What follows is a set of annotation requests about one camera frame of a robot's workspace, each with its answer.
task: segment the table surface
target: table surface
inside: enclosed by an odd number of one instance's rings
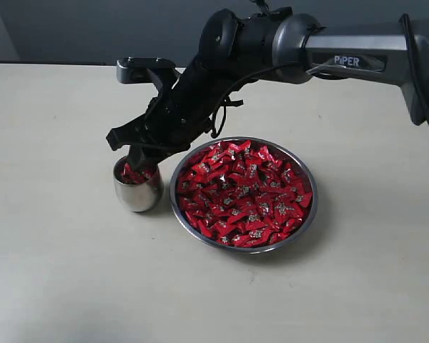
[[[233,96],[223,136],[288,148],[320,190],[309,230],[255,256],[198,242],[168,192],[143,215],[117,201],[127,150],[105,136],[155,93],[113,67],[0,65],[0,343],[429,342],[429,129],[399,88]],[[183,156],[161,164],[167,185]]]

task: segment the stainless steel cup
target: stainless steel cup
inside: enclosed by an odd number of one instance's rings
[[[154,176],[143,184],[125,184],[121,182],[121,171],[124,168],[126,157],[121,158],[113,169],[114,189],[123,205],[133,212],[145,212],[159,202],[163,193],[162,178],[159,166]]]

